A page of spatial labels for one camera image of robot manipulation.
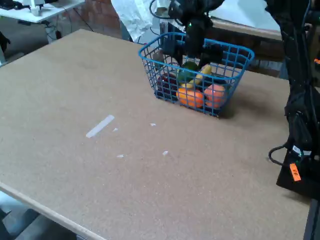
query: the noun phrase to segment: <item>black equipment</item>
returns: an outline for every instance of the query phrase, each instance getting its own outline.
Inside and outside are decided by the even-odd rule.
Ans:
[[[10,10],[15,7],[15,3],[12,0],[0,0],[0,9]]]
[[[180,54],[186,52],[190,58],[203,57],[205,53],[208,56],[210,51],[203,49],[205,33],[212,27],[208,12],[218,8],[223,2],[224,0],[171,0],[169,19],[174,19],[185,27],[186,39],[185,46],[177,46],[174,42],[170,46],[164,45],[164,52],[177,56],[178,50]],[[282,167],[276,184],[320,200],[320,94],[313,86],[305,28],[305,23],[320,24],[320,11],[317,11],[320,3],[316,1],[312,6],[312,0],[266,2],[266,10],[281,29],[290,86],[284,108],[289,137],[286,143],[269,152],[270,160]],[[287,148],[283,163],[272,158],[272,153],[282,148]]]

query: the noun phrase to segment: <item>yellow banana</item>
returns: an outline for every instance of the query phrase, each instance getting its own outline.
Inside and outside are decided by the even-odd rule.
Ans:
[[[201,70],[201,74],[198,73],[196,76],[195,76],[195,79],[191,80],[189,83],[184,83],[182,84],[181,86],[183,88],[186,88],[186,89],[192,89],[194,87],[194,84],[195,85],[199,85],[201,82],[202,82],[202,79],[204,78],[204,76],[202,74],[207,74],[207,75],[210,75],[211,74],[211,65],[210,64],[207,64],[205,65],[202,70]]]

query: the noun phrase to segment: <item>white tape piece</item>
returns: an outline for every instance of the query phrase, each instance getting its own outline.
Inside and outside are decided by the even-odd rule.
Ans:
[[[301,150],[300,150],[300,148],[298,148],[298,147],[296,147],[295,145],[293,145],[292,150],[295,151],[297,154],[299,154],[299,156],[301,156]],[[303,155],[304,155],[304,156],[310,156],[310,155],[311,155],[311,151],[303,151]]]
[[[92,128],[91,131],[89,131],[85,136],[87,138],[92,138],[94,137],[97,133],[99,133],[105,126],[107,126],[109,123],[112,122],[112,120],[115,119],[114,116],[109,115],[107,116],[104,120],[102,120],[97,126]]]

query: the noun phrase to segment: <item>blue wire basket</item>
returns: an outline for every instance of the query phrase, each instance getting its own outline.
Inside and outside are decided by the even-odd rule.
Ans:
[[[168,32],[140,49],[139,56],[154,95],[204,114],[218,116],[234,94],[255,54],[243,46],[206,38],[204,49],[219,49],[222,59],[218,57],[219,60],[211,62],[210,67],[205,65],[197,69],[200,60],[184,55],[180,66],[172,56],[161,51],[166,41],[174,40],[178,45],[184,45],[185,37],[184,33]]]

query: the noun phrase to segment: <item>white paper scrap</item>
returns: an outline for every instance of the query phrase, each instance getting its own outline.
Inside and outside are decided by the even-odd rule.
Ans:
[[[114,116],[109,115],[107,116],[104,120],[102,120],[97,126],[92,128],[91,131],[89,131],[85,136],[87,138],[92,138],[94,137],[97,133],[99,133],[105,126],[107,126],[109,123],[112,122],[112,120],[115,119]]]

